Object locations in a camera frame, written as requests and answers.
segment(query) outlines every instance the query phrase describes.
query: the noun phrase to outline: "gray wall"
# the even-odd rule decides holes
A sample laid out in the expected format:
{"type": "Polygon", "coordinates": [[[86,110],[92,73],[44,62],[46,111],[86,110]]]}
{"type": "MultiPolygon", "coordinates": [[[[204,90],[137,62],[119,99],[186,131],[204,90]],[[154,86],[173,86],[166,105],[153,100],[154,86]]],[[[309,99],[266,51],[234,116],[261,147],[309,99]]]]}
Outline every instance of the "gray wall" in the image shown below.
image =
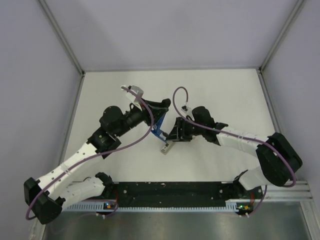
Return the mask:
{"type": "Polygon", "coordinates": [[[86,70],[259,67],[297,0],[46,0],[86,70]]]}
{"type": "Polygon", "coordinates": [[[264,75],[320,210],[320,1],[307,0],[264,75]]]}
{"type": "Polygon", "coordinates": [[[57,164],[80,77],[35,0],[0,2],[0,234],[28,239],[23,183],[57,164]]]}

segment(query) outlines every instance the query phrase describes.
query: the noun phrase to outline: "white tabletop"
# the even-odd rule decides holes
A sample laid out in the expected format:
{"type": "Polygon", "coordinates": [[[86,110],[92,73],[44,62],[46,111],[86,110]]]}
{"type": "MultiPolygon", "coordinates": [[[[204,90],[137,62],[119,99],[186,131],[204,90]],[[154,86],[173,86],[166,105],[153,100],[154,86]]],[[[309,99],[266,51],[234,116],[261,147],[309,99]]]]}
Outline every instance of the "white tabletop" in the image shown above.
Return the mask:
{"type": "MultiPolygon", "coordinates": [[[[205,106],[216,122],[260,135],[275,130],[255,69],[168,70],[87,72],[84,78],[65,159],[81,147],[99,128],[99,119],[109,106],[122,112],[129,109],[129,100],[121,85],[143,89],[143,98],[161,102],[172,98],[174,90],[184,86],[189,92],[189,107],[205,106]]],[[[177,105],[185,102],[183,91],[177,94],[177,105]]],[[[172,104],[164,119],[162,130],[169,133],[177,117],[172,104]]],[[[148,130],[141,123],[120,138],[125,146],[148,130]]],[[[259,162],[238,150],[206,142],[198,136],[191,142],[178,142],[163,155],[164,143],[153,134],[139,144],[111,154],[77,180],[105,172],[117,182],[166,181],[232,181],[246,169],[259,162]]]]}

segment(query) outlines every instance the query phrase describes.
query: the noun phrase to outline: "white panel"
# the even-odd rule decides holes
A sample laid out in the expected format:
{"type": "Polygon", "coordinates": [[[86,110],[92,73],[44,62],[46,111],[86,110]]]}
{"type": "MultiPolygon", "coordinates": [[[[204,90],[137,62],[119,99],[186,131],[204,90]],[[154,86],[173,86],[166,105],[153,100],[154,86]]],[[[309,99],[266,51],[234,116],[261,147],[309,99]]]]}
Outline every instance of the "white panel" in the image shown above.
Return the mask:
{"type": "Polygon", "coordinates": [[[85,70],[259,67],[296,0],[47,0],[85,70]]]}
{"type": "MultiPolygon", "coordinates": [[[[178,86],[189,90],[190,107],[205,106],[217,122],[235,129],[270,135],[273,124],[255,69],[174,70],[87,73],[76,110],[66,158],[69,158],[100,126],[104,110],[112,105],[122,111],[130,101],[121,85],[136,85],[144,90],[143,98],[161,101],[172,98],[178,86]]],[[[185,102],[183,92],[177,104],[185,102]]],[[[173,106],[167,113],[163,130],[174,126],[173,106]]],[[[125,146],[141,137],[148,127],[141,123],[120,138],[125,146]]],[[[114,154],[79,176],[105,172],[114,181],[231,181],[246,169],[259,165],[257,158],[230,147],[221,147],[198,137],[192,142],[177,142],[167,155],[160,150],[163,142],[150,134],[138,145],[114,154]]]]}
{"type": "Polygon", "coordinates": [[[320,1],[306,1],[265,71],[284,134],[300,154],[320,209],[320,1]]]}
{"type": "Polygon", "coordinates": [[[35,0],[0,2],[0,233],[28,239],[23,184],[55,164],[80,77],[35,0]]]}

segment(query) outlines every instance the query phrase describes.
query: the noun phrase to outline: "robotic arm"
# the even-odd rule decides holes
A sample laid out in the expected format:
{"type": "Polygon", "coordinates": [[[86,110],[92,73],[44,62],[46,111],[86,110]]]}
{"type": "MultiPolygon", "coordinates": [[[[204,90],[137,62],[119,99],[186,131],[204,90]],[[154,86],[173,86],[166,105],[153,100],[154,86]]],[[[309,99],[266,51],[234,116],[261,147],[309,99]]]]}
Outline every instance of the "robotic arm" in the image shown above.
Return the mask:
{"type": "Polygon", "coordinates": [[[191,110],[185,105],[182,111],[186,114],[187,120],[218,131],[204,129],[182,117],[177,117],[167,137],[168,141],[190,142],[194,136],[201,135],[209,143],[231,147],[258,158],[259,167],[246,170],[235,178],[233,183],[235,186],[238,185],[239,189],[242,186],[245,190],[251,190],[268,184],[283,187],[291,178],[288,167],[269,147],[249,139],[260,140],[260,142],[272,145],[285,158],[294,172],[302,166],[302,160],[281,133],[275,132],[271,136],[263,136],[235,130],[225,123],[215,122],[204,106],[191,110]]]}
{"type": "MultiPolygon", "coordinates": [[[[129,86],[128,89],[140,98],[144,93],[137,86],[129,86]]],[[[82,162],[85,158],[115,150],[121,144],[118,137],[121,137],[138,124],[145,122],[148,126],[151,125],[151,116],[146,108],[141,105],[136,97],[132,97],[130,93],[127,93],[127,97],[131,101],[129,111],[123,114],[117,106],[110,106],[105,109],[103,116],[99,120],[100,127],[73,156],[37,180],[31,177],[24,182],[24,198],[29,206],[40,191],[51,183],[51,186],[36,199],[32,207],[33,213],[42,224],[53,221],[70,205],[99,196],[102,193],[105,196],[109,195],[108,191],[111,190],[110,185],[113,184],[113,181],[111,177],[102,172],[81,183],[69,185],[79,174],[85,172],[93,164],[102,161],[108,155],[102,155],[102,158],[96,157],[90,161],[82,162]]],[[[164,99],[162,102],[148,100],[144,100],[144,102],[152,112],[154,123],[157,123],[169,110],[171,104],[170,99],[164,99]]]]}

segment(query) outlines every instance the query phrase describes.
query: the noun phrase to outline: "blue object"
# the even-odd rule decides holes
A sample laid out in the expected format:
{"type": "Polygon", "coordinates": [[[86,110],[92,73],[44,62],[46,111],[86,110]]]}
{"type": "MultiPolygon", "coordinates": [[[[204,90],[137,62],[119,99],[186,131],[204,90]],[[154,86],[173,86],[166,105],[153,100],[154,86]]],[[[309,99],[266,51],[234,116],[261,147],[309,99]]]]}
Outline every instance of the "blue object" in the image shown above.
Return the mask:
{"type": "Polygon", "coordinates": [[[161,141],[167,143],[167,140],[165,138],[165,136],[163,135],[163,131],[160,129],[161,125],[165,119],[166,114],[164,114],[159,121],[153,125],[153,130],[151,130],[151,132],[153,133],[153,135],[155,135],[158,139],[160,139],[161,141]]]}

